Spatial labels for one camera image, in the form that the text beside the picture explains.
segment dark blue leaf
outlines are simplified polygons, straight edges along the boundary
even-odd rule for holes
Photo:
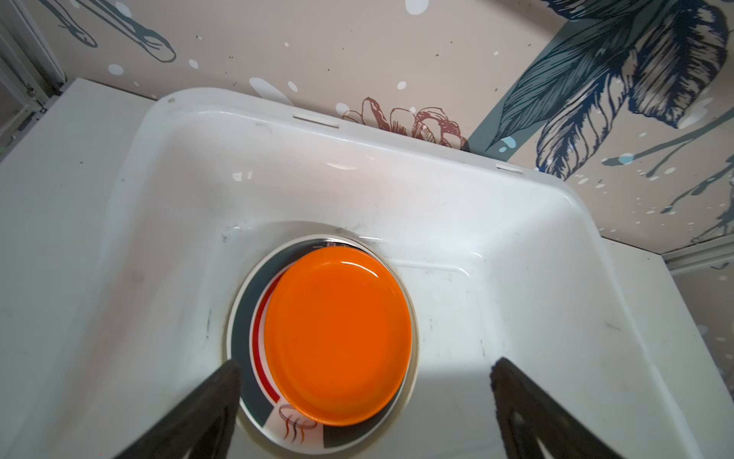
[[[599,21],[568,38],[523,73],[505,100],[492,143],[554,116],[566,100],[609,69],[629,46],[634,14]]]
[[[630,111],[673,127],[727,58],[726,18],[701,0],[681,0],[639,48]]]
[[[543,0],[567,19],[608,19],[637,11],[650,0]]]
[[[587,85],[545,124],[537,145],[538,170],[564,180],[599,149],[632,87],[636,52],[620,52],[611,70]]]

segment blue spot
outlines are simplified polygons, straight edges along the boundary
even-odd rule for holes
[[[505,137],[505,138],[502,138],[500,140],[502,140],[502,142],[505,142],[507,144],[507,146],[510,147],[510,148],[517,147],[517,142],[515,142],[515,139],[513,139],[512,137]]]

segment orange plate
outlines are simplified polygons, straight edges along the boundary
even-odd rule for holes
[[[275,384],[298,411],[326,425],[377,414],[410,362],[410,312],[398,282],[350,247],[315,250],[283,275],[265,319]]]

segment red flower drawing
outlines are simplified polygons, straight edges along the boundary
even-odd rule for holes
[[[367,97],[362,103],[362,112],[349,110],[342,118],[383,131],[469,151],[469,143],[461,137],[459,125],[450,121],[442,109],[434,106],[421,109],[415,114],[406,109],[393,109],[388,121],[377,101]]]

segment white table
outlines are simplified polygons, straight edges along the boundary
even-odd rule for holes
[[[0,163],[0,456],[38,433],[34,406],[84,327],[117,173],[153,101],[75,81]],[[659,255],[606,242],[647,357],[704,458],[734,454],[734,404]]]

